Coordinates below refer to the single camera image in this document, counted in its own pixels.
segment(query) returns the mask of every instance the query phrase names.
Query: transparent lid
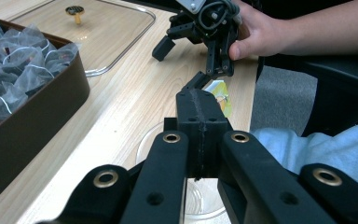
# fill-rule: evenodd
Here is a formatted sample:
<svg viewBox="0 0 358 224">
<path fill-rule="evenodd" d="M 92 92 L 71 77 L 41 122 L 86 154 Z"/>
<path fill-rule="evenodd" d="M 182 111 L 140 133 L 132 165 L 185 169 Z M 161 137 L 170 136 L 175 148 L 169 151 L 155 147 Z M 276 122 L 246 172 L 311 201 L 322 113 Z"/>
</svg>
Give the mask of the transparent lid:
<svg viewBox="0 0 358 224">
<path fill-rule="evenodd" d="M 154 21 L 150 11 L 119 1 L 55 0 L 11 22 L 77 43 L 86 75 L 93 77 L 112 68 Z"/>
</svg>

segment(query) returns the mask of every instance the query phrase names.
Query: yellow packet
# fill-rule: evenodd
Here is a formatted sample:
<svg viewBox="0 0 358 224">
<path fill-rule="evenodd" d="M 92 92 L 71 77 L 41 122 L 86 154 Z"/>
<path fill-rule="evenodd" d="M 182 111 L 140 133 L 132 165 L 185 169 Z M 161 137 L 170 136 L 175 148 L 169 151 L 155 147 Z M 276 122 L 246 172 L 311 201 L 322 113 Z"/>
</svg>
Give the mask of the yellow packet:
<svg viewBox="0 0 358 224">
<path fill-rule="evenodd" d="M 231 115 L 232 106 L 228 98 L 226 82 L 224 80 L 214 80 L 205 90 L 214 95 L 217 103 L 220 104 L 223 114 L 228 118 Z"/>
</svg>

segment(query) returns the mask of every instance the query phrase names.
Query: forearm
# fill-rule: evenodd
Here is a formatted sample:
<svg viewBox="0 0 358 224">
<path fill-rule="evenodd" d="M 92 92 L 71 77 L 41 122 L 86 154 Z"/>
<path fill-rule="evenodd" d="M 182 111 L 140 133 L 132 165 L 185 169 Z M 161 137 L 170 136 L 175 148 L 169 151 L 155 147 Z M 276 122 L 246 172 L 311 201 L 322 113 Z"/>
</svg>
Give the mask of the forearm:
<svg viewBox="0 0 358 224">
<path fill-rule="evenodd" d="M 283 54 L 358 53 L 358 0 L 276 22 Z"/>
</svg>

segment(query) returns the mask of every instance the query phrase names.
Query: human hand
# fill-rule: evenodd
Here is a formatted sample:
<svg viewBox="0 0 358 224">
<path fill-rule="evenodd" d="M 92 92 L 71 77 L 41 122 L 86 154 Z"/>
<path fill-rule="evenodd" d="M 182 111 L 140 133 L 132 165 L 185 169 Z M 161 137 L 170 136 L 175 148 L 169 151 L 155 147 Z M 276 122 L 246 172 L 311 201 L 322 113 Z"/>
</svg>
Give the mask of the human hand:
<svg viewBox="0 0 358 224">
<path fill-rule="evenodd" d="M 232 0 L 240 7 L 242 25 L 239 26 L 239 40 L 229 48 L 232 60 L 251 55 L 270 56 L 283 48 L 282 21 L 273 19 L 241 0 Z"/>
</svg>

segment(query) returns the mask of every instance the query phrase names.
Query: brown box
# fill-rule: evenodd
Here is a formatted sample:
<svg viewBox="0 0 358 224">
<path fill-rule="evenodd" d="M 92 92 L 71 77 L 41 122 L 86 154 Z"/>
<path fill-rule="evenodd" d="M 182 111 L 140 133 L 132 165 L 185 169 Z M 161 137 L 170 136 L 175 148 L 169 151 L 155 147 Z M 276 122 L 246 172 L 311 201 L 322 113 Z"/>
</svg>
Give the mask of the brown box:
<svg viewBox="0 0 358 224">
<path fill-rule="evenodd" d="M 4 31 L 24 29 L 7 21 L 0 24 Z M 71 43 L 44 35 L 57 49 Z M 77 54 L 70 66 L 0 123 L 0 194 L 84 104 L 89 94 L 90 86 Z"/>
</svg>

